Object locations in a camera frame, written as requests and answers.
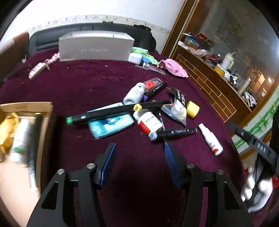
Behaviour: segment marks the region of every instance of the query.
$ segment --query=kettle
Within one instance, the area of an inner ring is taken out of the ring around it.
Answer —
[[[236,52],[226,54],[226,56],[221,64],[221,68],[223,70],[231,69],[231,67],[234,65],[234,58],[232,56],[233,54],[236,54]]]

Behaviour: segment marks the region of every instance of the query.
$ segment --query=gray cardboard box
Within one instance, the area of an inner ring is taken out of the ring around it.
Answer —
[[[60,61],[106,59],[128,61],[134,39],[123,32],[77,31],[59,38]]]

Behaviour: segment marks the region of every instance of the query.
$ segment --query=pink towel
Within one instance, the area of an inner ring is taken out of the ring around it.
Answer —
[[[170,58],[168,58],[167,60],[161,60],[159,62],[159,68],[168,70],[174,76],[186,78],[189,77],[187,72],[182,68],[182,66]]]

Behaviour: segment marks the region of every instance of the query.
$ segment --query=green marker cap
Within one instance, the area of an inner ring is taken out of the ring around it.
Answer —
[[[72,117],[67,117],[66,122],[67,122],[68,125],[73,124],[73,118]]]

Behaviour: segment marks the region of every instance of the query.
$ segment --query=wooden cabinet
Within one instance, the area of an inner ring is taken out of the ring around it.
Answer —
[[[239,124],[251,113],[251,109],[236,90],[198,56],[177,45],[172,59],[187,71],[190,79],[207,96],[224,123]]]

